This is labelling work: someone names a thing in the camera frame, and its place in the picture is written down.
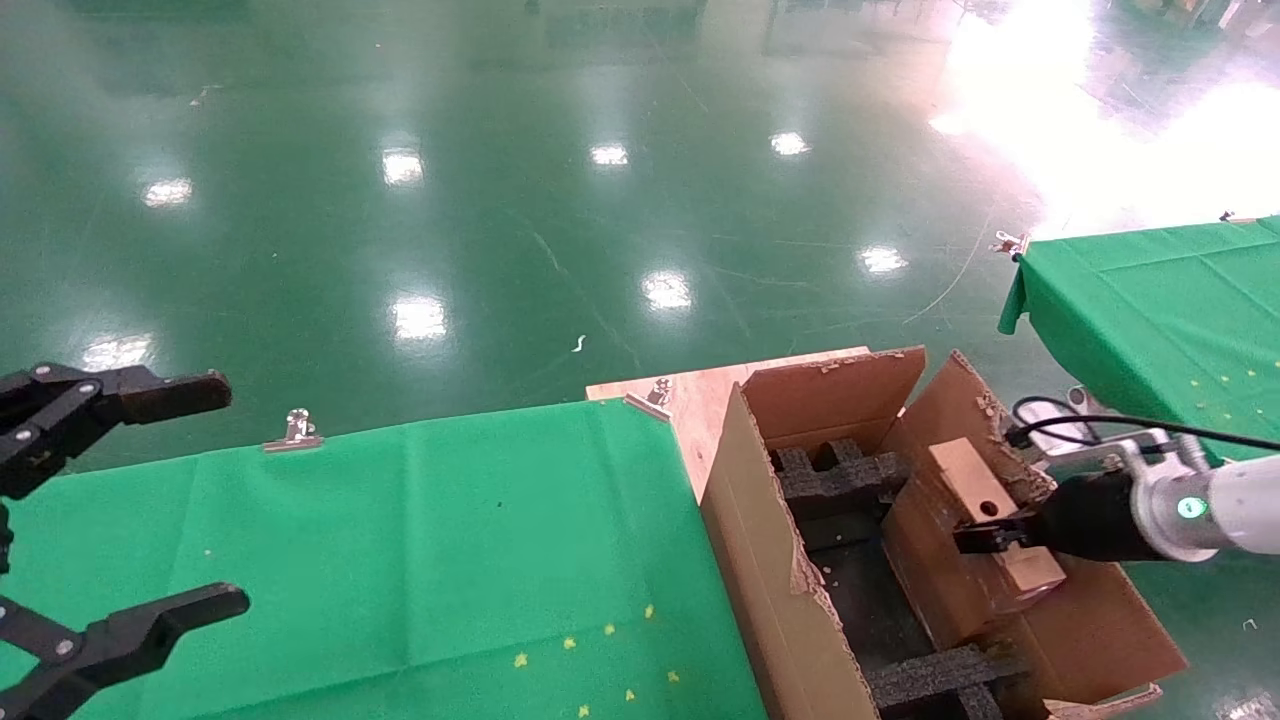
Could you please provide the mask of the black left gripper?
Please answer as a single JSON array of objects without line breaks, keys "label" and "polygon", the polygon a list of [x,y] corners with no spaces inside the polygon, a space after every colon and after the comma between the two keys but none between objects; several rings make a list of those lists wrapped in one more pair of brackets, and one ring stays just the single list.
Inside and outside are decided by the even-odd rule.
[{"label": "black left gripper", "polygon": [[[145,425],[228,407],[216,370],[161,378],[134,365],[87,372],[54,363],[1,380],[1,493],[23,500],[118,425]],[[10,571],[13,530],[0,505],[0,575]],[[99,692],[161,669],[180,638],[238,618],[250,597],[212,583],[109,614],[81,632],[8,597],[1,639],[36,659],[3,689],[5,719],[69,719]]]}]

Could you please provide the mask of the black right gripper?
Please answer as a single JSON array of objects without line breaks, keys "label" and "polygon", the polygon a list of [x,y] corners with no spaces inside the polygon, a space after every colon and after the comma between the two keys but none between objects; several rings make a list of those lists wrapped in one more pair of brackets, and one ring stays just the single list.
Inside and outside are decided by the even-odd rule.
[{"label": "black right gripper", "polygon": [[963,523],[952,532],[960,553],[1043,547],[1094,562],[1165,561],[1137,525],[1135,480],[1128,471],[1073,477],[1028,514]]}]

